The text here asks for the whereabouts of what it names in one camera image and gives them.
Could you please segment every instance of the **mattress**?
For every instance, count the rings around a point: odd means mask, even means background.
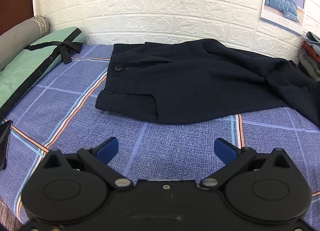
[[[55,147],[73,153],[119,140],[109,166],[132,181],[195,179],[223,167],[213,150],[224,138],[261,153],[282,147],[313,192],[305,221],[320,229],[320,129],[295,110],[275,108],[191,125],[160,125],[95,108],[113,46],[84,45],[69,64],[59,64],[6,117],[13,121],[8,165],[0,171],[0,196],[21,222],[28,220],[21,191],[41,159]]]

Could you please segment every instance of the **black strap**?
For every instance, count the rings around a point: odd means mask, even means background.
[[[24,49],[33,51],[33,50],[37,50],[37,49],[41,49],[49,46],[57,46],[58,52],[59,54],[61,54],[63,63],[67,64],[72,61],[71,54],[73,52],[77,52],[78,54],[80,53],[82,45],[83,45],[82,43],[72,42],[69,40],[65,40],[64,42],[50,41],[50,42],[39,43],[36,45],[29,45],[29,46],[26,46]]]

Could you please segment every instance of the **button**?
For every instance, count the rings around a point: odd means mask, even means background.
[[[117,71],[117,72],[119,72],[119,71],[121,71],[121,70],[122,70],[122,67],[120,67],[120,66],[116,66],[116,67],[114,68],[114,70],[115,70],[115,71]]]

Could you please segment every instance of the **phone screen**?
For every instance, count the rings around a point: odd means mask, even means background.
[[[7,167],[7,148],[10,137],[12,121],[0,124],[0,170]]]

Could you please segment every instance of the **screw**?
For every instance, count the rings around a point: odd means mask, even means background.
[[[171,186],[168,185],[168,184],[165,184],[165,185],[162,186],[162,188],[163,188],[163,189],[171,189]]]
[[[127,178],[119,178],[115,181],[115,184],[118,187],[127,187],[131,184],[131,181],[128,180]]]
[[[207,187],[214,187],[218,184],[218,180],[216,180],[215,178],[205,178],[202,181],[202,184]]]

